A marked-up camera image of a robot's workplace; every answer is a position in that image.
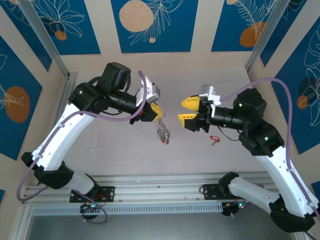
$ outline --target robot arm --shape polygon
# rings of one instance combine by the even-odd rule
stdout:
[[[39,161],[33,167],[34,175],[43,183],[53,189],[62,187],[79,191],[94,199],[99,188],[92,177],[87,174],[73,172],[63,162],[67,151],[88,126],[94,117],[87,114],[78,114],[63,124],[63,121],[71,114],[78,111],[87,111],[99,114],[108,108],[119,112],[133,114],[143,102],[144,87],[138,90],[135,96],[127,93],[130,87],[131,70],[124,65],[113,62],[108,63],[101,77],[95,77],[89,82],[79,84],[71,96],[62,113],[61,118],[53,127],[50,134],[43,143],[33,152],[25,152],[22,155],[23,162],[29,167],[39,157]],[[154,122],[163,116],[155,101],[160,98],[159,88],[152,84],[146,77],[147,96],[143,110],[130,124],[141,120],[143,122]],[[45,151],[40,155],[44,144],[52,133],[58,128],[60,130],[54,135]]]
[[[210,125],[242,131],[239,134],[242,145],[263,164],[280,194],[255,186],[234,172],[220,179],[220,191],[262,208],[286,232],[310,229],[315,223],[314,211],[290,171],[295,172],[315,208],[320,206],[319,200],[309,191],[292,162],[292,169],[288,170],[284,140],[274,126],[263,120],[267,103],[256,89],[247,89],[234,100],[233,109],[220,104],[214,88],[203,85],[199,95],[188,97],[181,104],[198,113],[179,114],[178,119],[193,132],[202,128],[207,133]]]

